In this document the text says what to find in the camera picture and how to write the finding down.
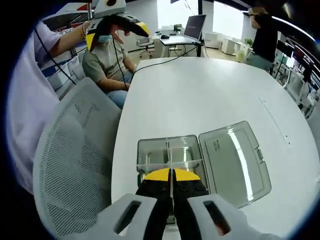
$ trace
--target transparent lid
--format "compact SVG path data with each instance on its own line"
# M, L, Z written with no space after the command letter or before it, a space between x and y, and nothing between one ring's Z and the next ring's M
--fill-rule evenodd
M184 169L197 174L207 187L205 167L195 135L140 140L136 167L142 180L155 170Z
M266 163L247 121L199 135L211 193L241 208L271 191Z

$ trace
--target jeans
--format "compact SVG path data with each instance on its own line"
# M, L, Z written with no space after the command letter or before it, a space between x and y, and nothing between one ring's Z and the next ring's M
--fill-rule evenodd
M124 75L124 79L121 82L125 82L130 84L132 80L133 74L131 72L127 72ZM122 109L125 104L125 100L127 97L128 91L126 90L116 90L116 91L110 91L106 95L120 108Z
M262 56L259 56L255 53L251 53L247 59L246 59L246 64L266 70L267 72L269 71L270 68L272 68L273 63L264 59Z

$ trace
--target bracelet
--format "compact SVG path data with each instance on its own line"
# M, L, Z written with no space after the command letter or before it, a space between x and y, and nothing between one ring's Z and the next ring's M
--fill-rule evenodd
M82 27L81 27L81 35L83 37L83 39L86 39L86 30L85 30L85 24L87 23L88 21L85 21L83 24L82 24Z

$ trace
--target face mask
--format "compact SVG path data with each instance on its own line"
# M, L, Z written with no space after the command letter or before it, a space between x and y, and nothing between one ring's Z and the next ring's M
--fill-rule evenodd
M99 36L98 42L99 43L105 43L110 39L110 35L103 35Z

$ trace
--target window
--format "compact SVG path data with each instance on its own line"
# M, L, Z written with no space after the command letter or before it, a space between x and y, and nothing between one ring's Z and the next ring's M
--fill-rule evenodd
M188 18L198 14L198 0L179 0L170 3L170 0L156 0L158 13L158 28L182 24L186 27Z
M213 32L241 39L243 25L244 15L240 10L217 1L214 2Z

